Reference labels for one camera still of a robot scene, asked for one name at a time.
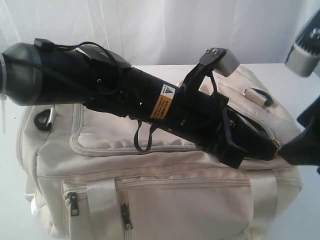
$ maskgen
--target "warning label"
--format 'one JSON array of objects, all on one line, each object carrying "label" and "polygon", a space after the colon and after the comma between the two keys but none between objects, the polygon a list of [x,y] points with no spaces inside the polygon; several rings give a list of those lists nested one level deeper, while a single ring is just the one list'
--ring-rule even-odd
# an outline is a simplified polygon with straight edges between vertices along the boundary
[{"label": "warning label", "polygon": [[172,99],[174,99],[176,89],[174,87],[163,85],[158,101],[151,113],[153,119],[164,119],[170,108]]}]

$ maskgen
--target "white wall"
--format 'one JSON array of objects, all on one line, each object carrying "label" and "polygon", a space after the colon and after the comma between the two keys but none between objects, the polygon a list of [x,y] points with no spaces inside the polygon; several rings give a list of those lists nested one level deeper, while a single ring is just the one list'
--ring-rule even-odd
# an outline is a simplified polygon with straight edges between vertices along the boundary
[{"label": "white wall", "polygon": [[196,64],[209,47],[280,63],[318,0],[0,0],[0,51],[95,41],[135,65]]}]

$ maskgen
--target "zipper pull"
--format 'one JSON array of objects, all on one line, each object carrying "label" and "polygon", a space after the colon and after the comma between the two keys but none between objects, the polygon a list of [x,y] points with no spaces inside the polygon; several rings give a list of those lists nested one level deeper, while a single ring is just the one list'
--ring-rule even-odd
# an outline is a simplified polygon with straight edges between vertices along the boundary
[{"label": "zipper pull", "polygon": [[69,192],[66,197],[70,200],[70,217],[79,216],[78,195],[75,192]]},{"label": "zipper pull", "polygon": [[130,221],[130,213],[129,213],[129,207],[127,204],[123,203],[121,205],[121,216],[122,216],[122,220],[123,220],[123,224],[126,230],[130,230],[132,229],[132,224]]}]

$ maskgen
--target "white zip tie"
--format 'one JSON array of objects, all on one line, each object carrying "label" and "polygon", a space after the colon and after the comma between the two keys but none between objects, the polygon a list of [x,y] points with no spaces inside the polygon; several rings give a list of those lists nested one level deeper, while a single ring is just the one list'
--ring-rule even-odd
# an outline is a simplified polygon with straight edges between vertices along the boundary
[{"label": "white zip tie", "polygon": [[0,63],[2,68],[2,91],[0,93],[2,108],[2,132],[6,134],[6,100],[7,100],[7,68],[4,56],[0,53]]}]

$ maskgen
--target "white strap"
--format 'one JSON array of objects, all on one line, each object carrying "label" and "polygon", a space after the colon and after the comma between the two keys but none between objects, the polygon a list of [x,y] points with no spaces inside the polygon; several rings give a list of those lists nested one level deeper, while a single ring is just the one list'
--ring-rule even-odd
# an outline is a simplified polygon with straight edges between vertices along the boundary
[{"label": "white strap", "polygon": [[94,239],[124,240],[115,179],[89,183],[86,191]]},{"label": "white strap", "polygon": [[244,234],[248,240],[262,240],[276,215],[277,179],[272,170],[250,170],[248,175],[253,199],[253,216]]}]

